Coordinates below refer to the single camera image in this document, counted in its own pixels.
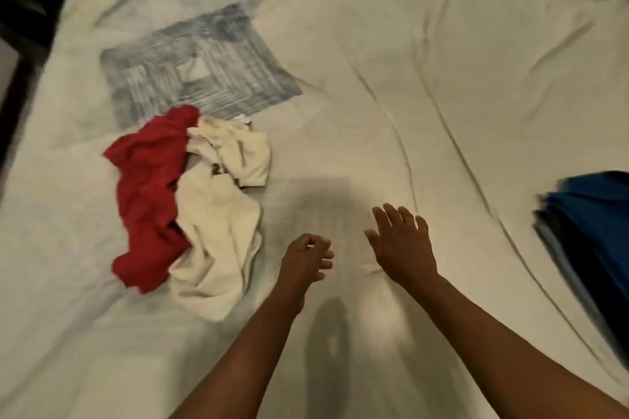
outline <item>clothing pile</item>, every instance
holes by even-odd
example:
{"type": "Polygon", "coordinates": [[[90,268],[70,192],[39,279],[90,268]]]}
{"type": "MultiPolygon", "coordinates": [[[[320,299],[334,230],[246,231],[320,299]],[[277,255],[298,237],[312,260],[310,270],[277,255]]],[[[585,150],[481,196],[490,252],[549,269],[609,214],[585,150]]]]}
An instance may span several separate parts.
{"type": "Polygon", "coordinates": [[[267,136],[184,105],[119,138],[105,156],[121,173],[118,210],[129,234],[112,272],[142,293],[169,280],[178,303],[223,320],[262,243],[260,206],[241,189],[266,183],[267,136]]]}
{"type": "Polygon", "coordinates": [[[629,365],[629,173],[569,177],[535,217],[557,267],[629,365]]]}

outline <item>red garment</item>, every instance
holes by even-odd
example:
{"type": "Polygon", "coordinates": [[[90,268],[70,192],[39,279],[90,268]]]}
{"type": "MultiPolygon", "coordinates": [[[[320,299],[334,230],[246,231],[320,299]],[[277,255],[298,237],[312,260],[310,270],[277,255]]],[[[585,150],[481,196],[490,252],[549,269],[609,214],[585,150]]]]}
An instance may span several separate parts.
{"type": "Polygon", "coordinates": [[[184,168],[186,129],[197,125],[199,115],[194,106],[171,108],[104,152],[120,169],[118,212],[129,233],[129,251],[113,261],[111,271],[142,293],[160,286],[168,267],[190,247],[174,222],[175,187],[184,168]]]}

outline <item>forearm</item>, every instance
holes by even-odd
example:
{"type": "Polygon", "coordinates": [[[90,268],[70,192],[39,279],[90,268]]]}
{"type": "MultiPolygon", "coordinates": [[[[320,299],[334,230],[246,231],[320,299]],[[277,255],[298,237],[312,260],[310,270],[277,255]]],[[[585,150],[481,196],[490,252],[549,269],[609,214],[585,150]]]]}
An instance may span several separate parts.
{"type": "Polygon", "coordinates": [[[626,419],[614,399],[536,350],[447,280],[407,288],[502,419],[626,419]]]}
{"type": "Polygon", "coordinates": [[[253,419],[297,315],[272,293],[171,419],[253,419]]]}

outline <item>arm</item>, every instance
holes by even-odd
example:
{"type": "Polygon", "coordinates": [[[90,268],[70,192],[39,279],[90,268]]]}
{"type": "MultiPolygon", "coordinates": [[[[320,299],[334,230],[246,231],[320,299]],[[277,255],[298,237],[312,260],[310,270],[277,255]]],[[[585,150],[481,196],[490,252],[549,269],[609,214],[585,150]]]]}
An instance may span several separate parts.
{"type": "Polygon", "coordinates": [[[304,234],[290,244],[269,297],[170,419],[253,419],[310,285],[332,268],[330,241],[304,234]]]}
{"type": "Polygon", "coordinates": [[[536,350],[437,273],[428,225],[389,204],[365,232],[376,259],[426,310],[502,419],[627,419],[629,410],[536,350]]]}

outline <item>bed sheet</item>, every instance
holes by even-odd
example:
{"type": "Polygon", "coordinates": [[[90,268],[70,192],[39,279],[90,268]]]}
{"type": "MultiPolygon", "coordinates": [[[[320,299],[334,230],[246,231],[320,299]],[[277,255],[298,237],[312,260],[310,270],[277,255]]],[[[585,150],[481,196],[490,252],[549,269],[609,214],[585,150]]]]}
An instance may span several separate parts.
{"type": "Polygon", "coordinates": [[[529,216],[549,179],[595,170],[615,155],[612,144],[623,146],[625,1],[536,3],[68,0],[0,207],[0,300],[15,305],[1,317],[10,334],[0,360],[13,372],[0,383],[3,417],[166,417],[262,301],[282,251],[305,230],[333,239],[334,274],[309,293],[260,417],[495,416],[424,312],[373,263],[362,230],[372,224],[370,207],[384,201],[426,216],[440,271],[472,300],[627,400],[625,371],[552,270],[529,216]],[[599,19],[606,10],[621,20],[599,19]],[[197,22],[177,25],[207,14],[205,32],[197,22]],[[587,30],[568,36],[578,21],[587,30]],[[252,191],[263,208],[263,252],[250,291],[221,324],[189,316],[163,291],[124,292],[108,271],[126,235],[116,213],[118,175],[101,153],[160,103],[179,102],[170,85],[162,87],[169,96],[136,89],[156,89],[150,80],[163,74],[147,81],[138,65],[156,69],[154,60],[168,53],[161,45],[172,46],[155,34],[173,26],[225,54],[200,73],[185,67],[206,60],[201,51],[178,52],[187,58],[171,65],[187,77],[180,88],[190,88],[179,94],[251,110],[273,150],[268,186],[252,191]],[[557,54],[588,36],[584,52],[554,66],[557,54]],[[139,55],[138,40],[145,41],[139,55]],[[111,49],[142,62],[116,65],[120,58],[103,55],[111,49]],[[527,63],[533,75],[517,78],[527,63]],[[198,97],[216,73],[222,89],[198,97]],[[574,87],[586,73],[596,87],[574,87]],[[530,115],[543,122],[526,125],[534,131],[524,137],[522,110],[530,113],[549,78],[567,94],[546,93],[551,101],[530,115]],[[240,92],[242,80],[264,89],[240,92]],[[599,108],[584,101],[579,114],[570,103],[588,89],[599,108]],[[542,108],[555,117],[540,116],[542,108]],[[575,131],[588,120],[611,129],[575,131]],[[581,153],[570,153],[573,146],[581,153]]]}

